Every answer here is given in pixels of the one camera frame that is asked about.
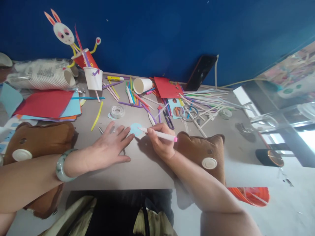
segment glue stick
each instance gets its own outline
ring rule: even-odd
[[[124,81],[124,77],[118,77],[118,76],[107,76],[107,80],[110,81]]]

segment red construction paper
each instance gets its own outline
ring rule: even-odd
[[[14,114],[58,118],[66,109],[74,91],[43,90],[33,93]]]
[[[176,85],[170,84],[168,78],[154,77],[154,82],[157,86],[161,98],[180,98],[183,95],[183,90],[179,83]]]

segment rabbit ears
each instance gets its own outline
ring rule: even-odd
[[[60,20],[59,16],[57,15],[57,13],[53,9],[51,9],[51,11],[52,11],[52,15],[54,16],[56,21],[61,23],[61,20]],[[50,23],[52,25],[55,25],[56,24],[55,20],[47,12],[44,11],[44,13],[45,13],[47,19],[50,21]]]

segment clothing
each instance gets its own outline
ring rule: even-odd
[[[81,197],[40,235],[177,235],[171,224],[171,190],[87,193],[94,196]]]

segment phone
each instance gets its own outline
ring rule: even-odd
[[[199,58],[197,65],[191,74],[184,90],[197,91],[204,79],[207,77],[209,71],[217,61],[216,56],[203,55]]]

